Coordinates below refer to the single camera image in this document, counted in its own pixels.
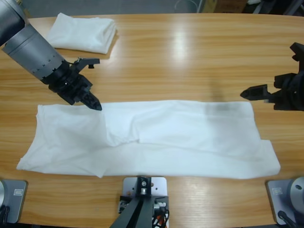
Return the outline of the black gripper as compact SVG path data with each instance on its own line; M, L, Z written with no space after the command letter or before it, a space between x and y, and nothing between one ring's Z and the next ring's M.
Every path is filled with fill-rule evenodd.
M274 87L278 91L269 93L267 85L251 86L240 96L247 100L267 100L274 103L274 110L304 110L304 72L275 76Z
M80 71L86 66L93 67L90 62L62 62L53 72L43 77L42 82L48 85L48 88L58 94L66 102L73 105L82 102L88 108L102 111L102 106L97 97L91 92L92 83Z

